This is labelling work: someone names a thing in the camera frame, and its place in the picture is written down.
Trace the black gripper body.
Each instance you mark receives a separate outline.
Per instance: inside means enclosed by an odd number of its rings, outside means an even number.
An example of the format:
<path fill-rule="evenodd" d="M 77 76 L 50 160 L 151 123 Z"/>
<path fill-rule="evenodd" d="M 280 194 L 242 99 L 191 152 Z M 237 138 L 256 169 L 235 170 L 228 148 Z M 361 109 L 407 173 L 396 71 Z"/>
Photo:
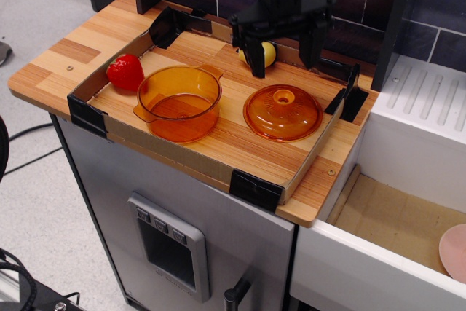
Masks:
<path fill-rule="evenodd" d="M 311 23 L 323 21 L 327 33 L 336 0 L 257 0 L 229 17 L 232 44 L 245 48 L 247 38 L 259 41 L 297 36 Z"/>

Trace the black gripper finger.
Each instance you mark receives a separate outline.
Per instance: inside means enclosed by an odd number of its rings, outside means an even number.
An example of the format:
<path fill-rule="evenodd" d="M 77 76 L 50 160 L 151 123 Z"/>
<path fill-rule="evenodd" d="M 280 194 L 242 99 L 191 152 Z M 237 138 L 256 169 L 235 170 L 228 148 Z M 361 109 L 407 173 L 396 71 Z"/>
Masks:
<path fill-rule="evenodd" d="M 318 62 L 326 33 L 327 25 L 323 21 L 317 21 L 299 34 L 299 58 L 306 68 L 311 68 Z"/>
<path fill-rule="evenodd" d="M 257 78 L 265 77 L 265 57 L 262 43 L 255 38 L 245 40 L 245 58 L 251 68 L 252 75 Z"/>

